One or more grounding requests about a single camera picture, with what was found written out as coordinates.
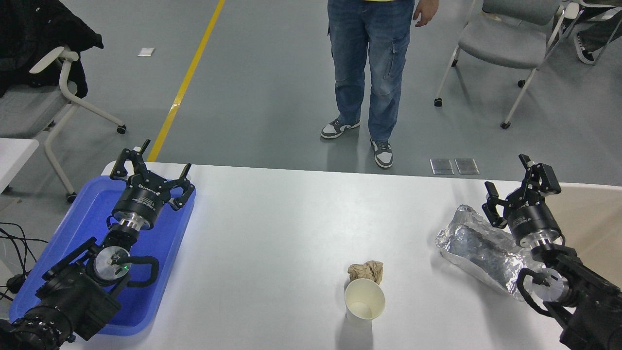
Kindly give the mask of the person's hand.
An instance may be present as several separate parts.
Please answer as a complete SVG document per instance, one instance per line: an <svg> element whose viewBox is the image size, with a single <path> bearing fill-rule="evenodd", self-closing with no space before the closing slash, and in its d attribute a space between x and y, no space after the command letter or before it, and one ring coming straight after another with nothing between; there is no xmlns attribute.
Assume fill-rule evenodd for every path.
<svg viewBox="0 0 622 350"><path fill-rule="evenodd" d="M423 27L431 22L433 16L437 14L439 2L439 0L418 0L412 18L415 27Z"/></svg>

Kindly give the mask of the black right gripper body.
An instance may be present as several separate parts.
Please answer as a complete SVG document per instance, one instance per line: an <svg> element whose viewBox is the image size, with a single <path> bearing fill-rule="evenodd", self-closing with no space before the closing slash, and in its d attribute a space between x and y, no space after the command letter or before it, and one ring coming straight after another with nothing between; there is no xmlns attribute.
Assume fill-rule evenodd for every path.
<svg viewBox="0 0 622 350"><path fill-rule="evenodd" d="M505 208L507 226L515 242L533 242L544 239L553 242L561 235L560 226L555 221L544 199L529 204L524 195L509 195Z"/></svg>

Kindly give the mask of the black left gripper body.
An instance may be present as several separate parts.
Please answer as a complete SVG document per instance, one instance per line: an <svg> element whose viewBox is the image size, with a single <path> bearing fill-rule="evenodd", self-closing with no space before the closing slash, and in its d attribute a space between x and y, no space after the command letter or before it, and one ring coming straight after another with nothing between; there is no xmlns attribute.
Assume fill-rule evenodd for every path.
<svg viewBox="0 0 622 350"><path fill-rule="evenodd" d="M150 230L157 222L165 202L171 199L164 189L167 179L159 175L131 175L120 199L113 208L116 221L139 216L142 230Z"/></svg>

